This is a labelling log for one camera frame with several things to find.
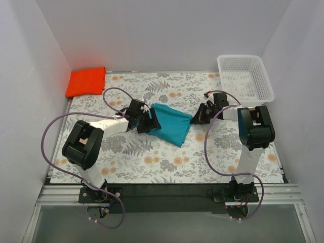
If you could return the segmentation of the teal t shirt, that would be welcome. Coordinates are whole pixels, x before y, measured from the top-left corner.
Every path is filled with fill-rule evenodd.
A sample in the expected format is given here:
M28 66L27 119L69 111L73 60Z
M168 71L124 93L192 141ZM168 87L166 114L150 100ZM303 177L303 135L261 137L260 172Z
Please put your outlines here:
M154 108L161 128L153 129L147 134L181 147L189 133L192 115L164 104L154 103L151 107Z

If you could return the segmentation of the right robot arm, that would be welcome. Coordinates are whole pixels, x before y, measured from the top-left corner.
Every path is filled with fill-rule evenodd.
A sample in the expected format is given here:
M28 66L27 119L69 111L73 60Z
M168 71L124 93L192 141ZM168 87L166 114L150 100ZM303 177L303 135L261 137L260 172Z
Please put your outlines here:
M191 119L193 125L209 124L215 119L238 122L239 139L242 151L236 172L232 175L234 185L229 195L234 201L243 200L248 194L245 185L254 182L254 174L261 154L275 139L275 130L267 106L243 107L208 101L201 103L197 113Z

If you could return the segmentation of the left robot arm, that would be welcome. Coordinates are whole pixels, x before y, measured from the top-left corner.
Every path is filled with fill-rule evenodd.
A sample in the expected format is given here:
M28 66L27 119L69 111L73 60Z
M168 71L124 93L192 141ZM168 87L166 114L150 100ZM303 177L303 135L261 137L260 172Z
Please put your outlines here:
M161 129L154 108L114 115L112 119L90 123L79 120L71 130L62 148L62 155L76 167L82 181L90 185L90 196L94 201L101 203L108 196L107 189L103 187L105 179L96 165L103 140L134 128L138 133Z

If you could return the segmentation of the floral patterned table mat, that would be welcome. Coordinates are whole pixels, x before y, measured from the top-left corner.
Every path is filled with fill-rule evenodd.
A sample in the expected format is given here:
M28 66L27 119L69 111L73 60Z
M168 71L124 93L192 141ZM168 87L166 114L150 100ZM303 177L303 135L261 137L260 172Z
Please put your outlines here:
M61 144L76 121L97 121L136 98L165 104L194 115L204 93L220 90L217 73L110 73L105 95L73 98ZM97 160L109 183L227 183L241 154L236 122L217 120L211 127L194 125L181 147L136 130L105 139Z

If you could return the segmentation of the white plastic basket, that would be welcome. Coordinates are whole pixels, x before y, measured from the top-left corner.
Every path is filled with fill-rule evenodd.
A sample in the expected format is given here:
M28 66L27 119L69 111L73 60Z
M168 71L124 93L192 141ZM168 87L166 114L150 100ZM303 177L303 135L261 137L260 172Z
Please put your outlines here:
M274 101L274 92L262 59L255 55L221 55L217 58L222 90L243 106Z

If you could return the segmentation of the folded orange t shirt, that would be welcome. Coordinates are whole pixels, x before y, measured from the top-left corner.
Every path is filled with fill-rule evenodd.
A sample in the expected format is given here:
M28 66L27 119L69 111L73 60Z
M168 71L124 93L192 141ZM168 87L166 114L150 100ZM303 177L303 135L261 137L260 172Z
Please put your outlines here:
M105 90L105 75L105 67L72 71L65 97L101 95Z

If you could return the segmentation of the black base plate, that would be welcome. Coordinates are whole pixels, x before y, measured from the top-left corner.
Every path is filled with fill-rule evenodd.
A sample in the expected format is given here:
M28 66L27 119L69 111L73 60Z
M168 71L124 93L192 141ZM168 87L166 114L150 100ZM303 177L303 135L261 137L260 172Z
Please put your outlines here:
M247 196L235 195L228 184L109 184L106 190L121 199L127 213L225 214L226 203L257 203L261 196L256 188Z

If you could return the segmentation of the aluminium frame rail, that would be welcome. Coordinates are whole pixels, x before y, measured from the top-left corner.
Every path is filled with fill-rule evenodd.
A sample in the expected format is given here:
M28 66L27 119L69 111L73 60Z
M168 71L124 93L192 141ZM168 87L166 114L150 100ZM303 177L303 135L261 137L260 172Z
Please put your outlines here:
M80 185L48 185L44 186L38 199L37 206L73 206L78 205Z

